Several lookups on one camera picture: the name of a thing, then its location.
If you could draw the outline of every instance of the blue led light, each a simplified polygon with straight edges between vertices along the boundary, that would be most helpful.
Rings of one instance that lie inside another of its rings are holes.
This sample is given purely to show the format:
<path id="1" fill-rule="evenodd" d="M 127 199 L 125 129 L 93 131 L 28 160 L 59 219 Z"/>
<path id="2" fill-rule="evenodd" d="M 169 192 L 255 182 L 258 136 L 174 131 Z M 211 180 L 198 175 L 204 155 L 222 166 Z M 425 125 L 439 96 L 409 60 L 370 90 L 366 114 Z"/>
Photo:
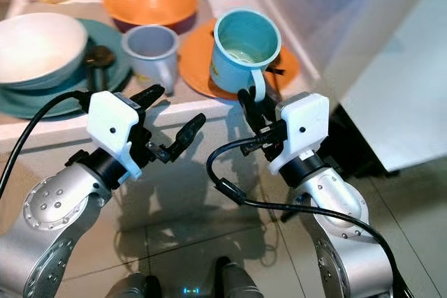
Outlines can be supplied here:
<path id="1" fill-rule="evenodd" d="M 197 297 L 197 295 L 200 293 L 200 288 L 183 288 L 183 295 L 184 297 Z"/>

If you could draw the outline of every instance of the black cable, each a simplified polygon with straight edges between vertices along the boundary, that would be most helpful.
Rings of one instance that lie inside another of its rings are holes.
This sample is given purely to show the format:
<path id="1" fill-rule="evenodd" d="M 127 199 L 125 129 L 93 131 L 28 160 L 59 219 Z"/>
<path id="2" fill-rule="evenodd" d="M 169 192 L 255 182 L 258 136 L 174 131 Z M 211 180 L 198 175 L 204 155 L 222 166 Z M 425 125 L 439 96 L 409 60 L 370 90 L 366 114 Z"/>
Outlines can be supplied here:
<path id="1" fill-rule="evenodd" d="M 64 94 L 61 94 L 60 96 L 57 96 L 56 98 L 53 98 L 48 103 L 46 103 L 31 119 L 21 136 L 19 137 L 19 140 L 15 143 L 14 149 L 11 152 L 8 162 L 6 163 L 6 166 L 3 170 L 3 173 L 0 178 L 0 199 L 3 195 L 3 192 L 5 191 L 6 183 L 8 183 L 9 176 L 11 172 L 13 171 L 13 167 L 15 164 L 15 161 L 17 160 L 17 157 L 20 154 L 20 151 L 22 150 L 22 147 L 24 143 L 27 141 L 27 138 L 29 137 L 29 134 L 31 134 L 34 127 L 36 127 L 37 123 L 47 114 L 49 110 L 51 110 L 55 105 L 62 102 L 63 100 L 69 99 L 69 98 L 76 98 L 83 109 L 88 108 L 88 100 L 91 96 L 90 92 L 81 92 L 81 91 L 72 91 L 72 92 L 66 92 Z"/>
<path id="2" fill-rule="evenodd" d="M 207 173 L 208 176 L 210 176 L 210 179 L 215 183 L 218 184 L 220 183 L 220 179 L 216 176 L 216 174 L 214 173 L 214 171 L 212 170 L 212 163 L 213 161 L 216 159 L 217 156 L 223 154 L 225 151 L 231 150 L 233 148 L 236 147 L 241 147 L 243 145 L 246 144 L 256 144 L 259 143 L 259 138 L 257 137 L 251 137 L 248 139 L 241 139 L 241 140 L 236 140 L 227 144 L 224 144 L 223 146 L 217 148 L 216 150 L 214 150 L 211 155 L 208 157 L 207 159 Z"/>
<path id="3" fill-rule="evenodd" d="M 252 137 L 248 139 L 233 141 L 228 144 L 225 144 L 215 151 L 211 153 L 211 155 L 207 159 L 207 173 L 210 176 L 211 180 L 216 184 L 216 186 L 225 183 L 225 186 L 227 187 L 226 190 L 228 190 L 228 184 L 230 184 L 230 187 L 233 187 L 232 191 L 235 191 L 235 194 L 240 195 L 241 190 L 235 186 L 234 184 L 229 183 L 225 179 L 220 180 L 216 174 L 214 173 L 212 169 L 212 164 L 217 156 L 221 155 L 225 151 L 231 150 L 236 147 L 240 147 L 245 144 L 253 144 L 253 143 L 260 143 L 262 139 L 259 137 Z M 231 196 L 231 193 L 225 192 L 227 196 Z M 385 238 L 377 231 L 375 230 L 371 225 L 368 225 L 367 223 L 364 223 L 361 220 L 358 220 L 357 218 L 354 218 L 352 216 L 347 216 L 346 214 L 332 211 L 329 209 L 322 209 L 320 207 L 312 207 L 312 206 L 303 206 L 303 205 L 297 205 L 297 204 L 277 204 L 272 202 L 258 202 L 255 200 L 250 199 L 243 199 L 242 204 L 245 204 L 247 206 L 251 207 L 257 207 L 262 209 L 275 209 L 280 211 L 296 211 L 296 212 L 302 212 L 302 213 L 308 213 L 308 214 L 320 214 L 323 216 L 330 216 L 333 218 L 337 218 L 343 221 L 350 222 L 354 225 L 357 225 L 359 228 L 362 228 L 363 230 L 367 231 L 371 236 L 377 241 L 378 244 L 382 247 L 383 251 L 385 252 L 388 261 L 391 266 L 391 270 L 393 272 L 393 294 L 397 298 L 411 298 L 413 295 L 411 294 L 410 290 L 406 286 L 402 275 L 399 273 L 399 269 L 397 268 L 396 260 L 393 255 L 393 251 L 391 250 L 390 246 L 388 245 L 388 242 L 385 240 Z"/>

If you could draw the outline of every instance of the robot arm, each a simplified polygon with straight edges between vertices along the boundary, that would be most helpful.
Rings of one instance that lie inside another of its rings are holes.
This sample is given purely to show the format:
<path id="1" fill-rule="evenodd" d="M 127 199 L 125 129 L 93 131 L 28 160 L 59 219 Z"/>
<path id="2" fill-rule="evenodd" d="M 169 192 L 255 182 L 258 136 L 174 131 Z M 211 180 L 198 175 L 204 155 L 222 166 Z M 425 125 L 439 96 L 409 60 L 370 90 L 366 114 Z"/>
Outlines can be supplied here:
<path id="1" fill-rule="evenodd" d="M 328 135 L 328 99 L 303 93 L 276 104 L 268 96 L 255 103 L 253 96 L 245 90 L 238 93 L 247 123 L 257 139 L 265 140 L 243 144 L 242 153 L 246 156 L 253 150 L 263 150 L 271 162 L 270 172 L 279 172 L 290 187 L 288 204 L 329 209 L 368 224 L 362 195 L 316 154 Z M 238 204 L 262 204 L 246 201 L 245 194 L 225 179 L 213 180 L 218 190 Z M 281 219 L 285 221 L 295 213 L 285 212 Z M 404 289 L 395 290 L 394 297 L 412 297 L 400 283 L 400 275 L 395 278 L 382 246 L 366 230 L 340 218 L 317 214 L 302 216 L 302 220 L 315 245 L 326 297 L 389 297 L 397 286 Z"/>
<path id="2" fill-rule="evenodd" d="M 160 156 L 164 163 L 173 162 L 191 144 L 205 123 L 203 114 L 185 125 L 170 147 L 149 141 L 145 110 L 163 92 L 154 85 L 131 99 L 108 91 L 92 95 L 87 130 L 98 149 L 79 151 L 65 169 L 29 192 L 22 215 L 0 237 L 0 297 L 2 291 L 18 297 L 55 296 L 74 246 L 95 223 L 112 190 L 129 177 L 137 179 L 141 168 Z"/>

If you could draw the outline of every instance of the countertop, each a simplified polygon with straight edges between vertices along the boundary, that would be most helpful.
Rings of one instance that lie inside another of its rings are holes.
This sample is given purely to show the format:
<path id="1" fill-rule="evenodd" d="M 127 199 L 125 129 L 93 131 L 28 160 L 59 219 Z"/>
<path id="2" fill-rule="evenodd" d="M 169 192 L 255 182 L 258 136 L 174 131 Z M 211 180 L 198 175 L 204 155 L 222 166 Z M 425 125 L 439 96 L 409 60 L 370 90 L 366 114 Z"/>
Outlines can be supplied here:
<path id="1" fill-rule="evenodd" d="M 312 89 L 317 75 L 312 67 L 306 66 L 305 54 L 301 53 L 299 41 L 290 34 L 290 29 L 281 19 L 279 11 L 274 7 L 271 0 L 199 0 L 198 18 L 195 27 L 212 17 L 218 17 L 227 10 L 237 7 L 253 8 L 269 15 L 277 23 L 284 45 L 298 56 L 301 63 L 300 74 L 287 88 L 281 91 L 281 94 L 290 96 L 300 91 Z M 54 11 L 74 17 L 98 20 L 113 26 L 112 20 L 102 7 L 101 0 L 68 0 L 57 5 L 29 3 L 27 0 L 12 0 L 6 18 L 42 11 Z M 189 32 L 180 36 L 181 42 L 188 36 Z M 125 96 L 130 96 L 141 91 L 141 89 L 143 87 L 133 77 L 123 93 Z M 175 93 L 166 97 L 166 99 L 169 101 L 168 107 L 165 103 L 162 103 L 158 107 L 149 109 L 151 113 L 148 114 L 148 123 L 150 122 L 155 126 L 181 124 L 188 121 L 198 111 L 204 112 L 208 119 L 224 117 L 229 109 L 236 104 L 233 101 L 208 98 L 199 94 L 191 89 L 180 76 L 175 84 Z M 0 153 L 7 152 L 12 148 L 26 125 L 27 121 L 25 120 L 0 114 Z M 86 115 L 60 121 L 42 121 L 30 135 L 25 147 L 36 148 L 85 140 L 89 137 L 85 130 L 86 125 Z"/>

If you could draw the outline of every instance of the light blue mug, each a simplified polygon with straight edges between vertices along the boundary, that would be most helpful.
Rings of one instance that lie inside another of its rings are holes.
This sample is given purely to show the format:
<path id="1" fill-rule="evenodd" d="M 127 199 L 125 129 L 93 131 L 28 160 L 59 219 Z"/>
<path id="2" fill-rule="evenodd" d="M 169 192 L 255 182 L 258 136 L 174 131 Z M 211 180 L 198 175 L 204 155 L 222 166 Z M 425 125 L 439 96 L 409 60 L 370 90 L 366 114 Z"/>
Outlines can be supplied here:
<path id="1" fill-rule="evenodd" d="M 254 100 L 262 101 L 263 71 L 280 49 L 281 35 L 271 19 L 254 10 L 231 10 L 214 26 L 211 78 L 218 87 L 233 94 L 254 85 Z"/>

